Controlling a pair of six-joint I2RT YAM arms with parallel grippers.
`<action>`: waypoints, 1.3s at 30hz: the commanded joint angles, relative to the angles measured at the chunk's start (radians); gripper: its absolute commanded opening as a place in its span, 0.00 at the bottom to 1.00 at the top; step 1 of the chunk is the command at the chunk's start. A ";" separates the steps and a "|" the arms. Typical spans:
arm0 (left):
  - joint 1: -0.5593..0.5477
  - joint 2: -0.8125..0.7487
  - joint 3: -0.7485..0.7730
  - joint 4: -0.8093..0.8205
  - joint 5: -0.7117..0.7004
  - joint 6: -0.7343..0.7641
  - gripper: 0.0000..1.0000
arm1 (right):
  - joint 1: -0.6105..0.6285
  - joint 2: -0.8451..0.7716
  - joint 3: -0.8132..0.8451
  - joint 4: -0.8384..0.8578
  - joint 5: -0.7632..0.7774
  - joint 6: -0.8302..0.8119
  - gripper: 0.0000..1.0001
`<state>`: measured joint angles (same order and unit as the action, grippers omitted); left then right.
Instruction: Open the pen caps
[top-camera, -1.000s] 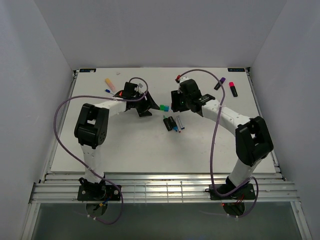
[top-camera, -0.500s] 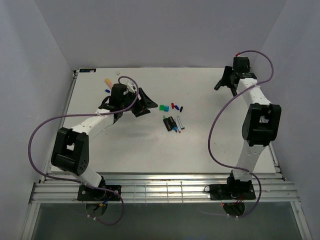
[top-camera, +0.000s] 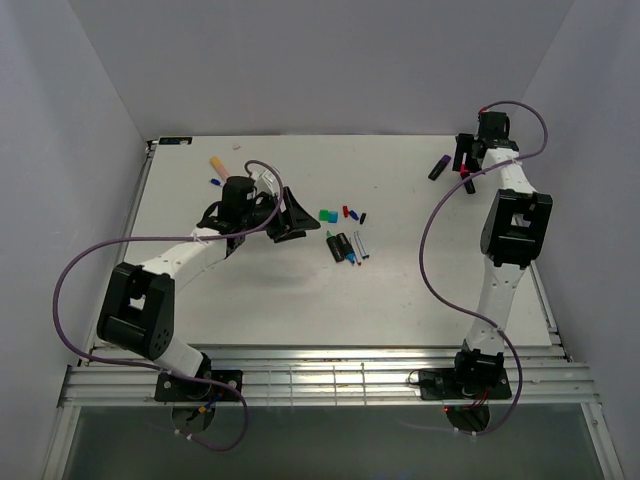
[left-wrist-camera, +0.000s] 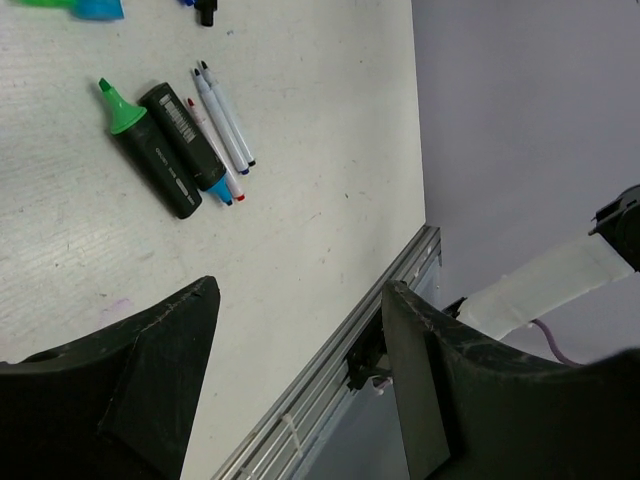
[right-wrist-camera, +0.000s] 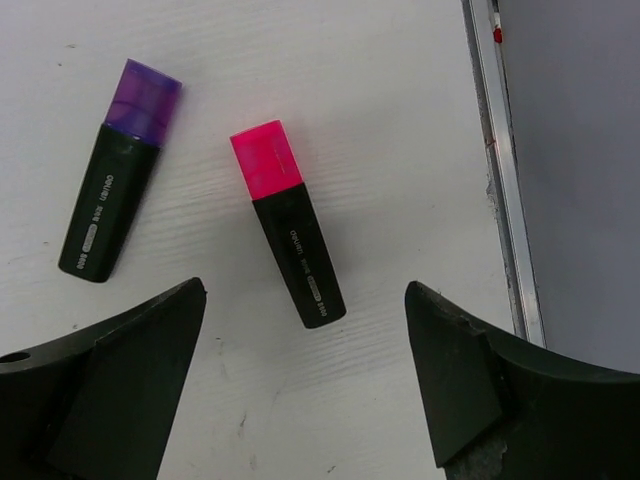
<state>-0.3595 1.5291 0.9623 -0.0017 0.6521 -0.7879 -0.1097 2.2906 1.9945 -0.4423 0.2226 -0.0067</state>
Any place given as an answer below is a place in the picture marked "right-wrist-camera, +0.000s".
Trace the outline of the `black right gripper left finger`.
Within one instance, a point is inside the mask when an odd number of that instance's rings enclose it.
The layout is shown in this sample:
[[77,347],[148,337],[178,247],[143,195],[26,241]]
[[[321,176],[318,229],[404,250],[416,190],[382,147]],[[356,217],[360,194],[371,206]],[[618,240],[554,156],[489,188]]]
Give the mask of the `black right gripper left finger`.
[[155,479],[206,306],[192,278],[1,358],[4,479]]

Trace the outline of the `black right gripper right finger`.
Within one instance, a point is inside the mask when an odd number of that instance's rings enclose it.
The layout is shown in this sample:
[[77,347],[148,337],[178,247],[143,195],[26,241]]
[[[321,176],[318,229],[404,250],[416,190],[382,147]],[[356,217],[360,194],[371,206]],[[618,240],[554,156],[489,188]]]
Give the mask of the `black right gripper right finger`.
[[501,330],[413,281],[413,360],[435,464],[450,479],[635,479],[639,378]]

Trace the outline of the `pink cap black highlighter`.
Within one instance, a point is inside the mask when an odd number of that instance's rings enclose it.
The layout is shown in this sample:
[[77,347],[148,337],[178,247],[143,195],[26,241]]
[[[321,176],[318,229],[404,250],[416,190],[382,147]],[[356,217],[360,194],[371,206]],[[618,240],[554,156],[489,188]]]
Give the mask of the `pink cap black highlighter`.
[[281,121],[230,137],[284,283],[303,325],[340,320],[346,306],[308,189]]

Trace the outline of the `purple cap black highlighter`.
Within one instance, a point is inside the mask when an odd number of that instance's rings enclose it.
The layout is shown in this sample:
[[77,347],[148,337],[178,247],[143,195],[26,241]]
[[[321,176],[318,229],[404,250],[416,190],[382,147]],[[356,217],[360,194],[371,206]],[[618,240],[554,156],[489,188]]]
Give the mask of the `purple cap black highlighter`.
[[162,152],[182,83],[129,59],[101,124],[58,267],[104,283],[111,276]]

